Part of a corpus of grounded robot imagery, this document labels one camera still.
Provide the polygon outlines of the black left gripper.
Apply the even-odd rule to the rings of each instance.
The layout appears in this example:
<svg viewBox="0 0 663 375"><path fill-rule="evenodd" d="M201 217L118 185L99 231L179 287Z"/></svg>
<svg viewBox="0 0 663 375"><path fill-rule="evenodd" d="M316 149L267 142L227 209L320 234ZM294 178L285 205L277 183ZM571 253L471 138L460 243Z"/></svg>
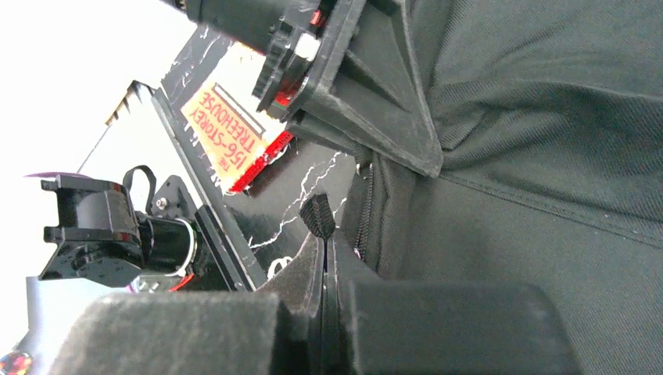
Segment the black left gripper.
<svg viewBox="0 0 663 375"><path fill-rule="evenodd" d="M421 175L443 164L406 1L170 1L226 45L264 56L258 111L291 95L286 129L337 151L363 145Z"/></svg>

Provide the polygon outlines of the black backpack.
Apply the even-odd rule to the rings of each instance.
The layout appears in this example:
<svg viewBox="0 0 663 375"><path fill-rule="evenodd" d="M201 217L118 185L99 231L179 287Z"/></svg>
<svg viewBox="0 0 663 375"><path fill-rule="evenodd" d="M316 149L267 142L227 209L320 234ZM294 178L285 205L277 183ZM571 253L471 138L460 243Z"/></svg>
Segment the black backpack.
<svg viewBox="0 0 663 375"><path fill-rule="evenodd" d="M661 373L661 2L406 2L443 164L357 171L357 257L383 280L531 285L579 374Z"/></svg>

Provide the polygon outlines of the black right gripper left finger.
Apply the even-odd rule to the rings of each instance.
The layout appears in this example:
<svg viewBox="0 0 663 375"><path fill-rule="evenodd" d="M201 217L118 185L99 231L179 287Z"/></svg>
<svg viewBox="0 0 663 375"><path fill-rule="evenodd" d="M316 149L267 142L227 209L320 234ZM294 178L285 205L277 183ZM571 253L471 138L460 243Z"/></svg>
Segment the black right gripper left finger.
<svg viewBox="0 0 663 375"><path fill-rule="evenodd" d="M71 327L52 374L319 374L324 246L254 292L111 294Z"/></svg>

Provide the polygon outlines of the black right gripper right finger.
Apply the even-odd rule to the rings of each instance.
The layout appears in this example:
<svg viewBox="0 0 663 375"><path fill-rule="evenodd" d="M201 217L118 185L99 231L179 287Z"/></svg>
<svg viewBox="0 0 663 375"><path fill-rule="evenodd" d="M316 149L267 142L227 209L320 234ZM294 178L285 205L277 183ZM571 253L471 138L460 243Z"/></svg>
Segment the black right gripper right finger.
<svg viewBox="0 0 663 375"><path fill-rule="evenodd" d="M333 374L579 374L549 298L527 284L383 280L336 234L327 243Z"/></svg>

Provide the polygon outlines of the red Treehouse paperback book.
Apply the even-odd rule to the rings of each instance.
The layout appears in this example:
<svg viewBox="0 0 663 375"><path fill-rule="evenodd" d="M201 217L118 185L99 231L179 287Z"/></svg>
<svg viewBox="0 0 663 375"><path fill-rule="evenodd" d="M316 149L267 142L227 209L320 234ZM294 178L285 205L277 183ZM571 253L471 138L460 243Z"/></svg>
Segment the red Treehouse paperback book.
<svg viewBox="0 0 663 375"><path fill-rule="evenodd" d="M293 139L279 120L248 113L212 79L181 107L181 114L210 161L214 184L226 195L248 188Z"/></svg>

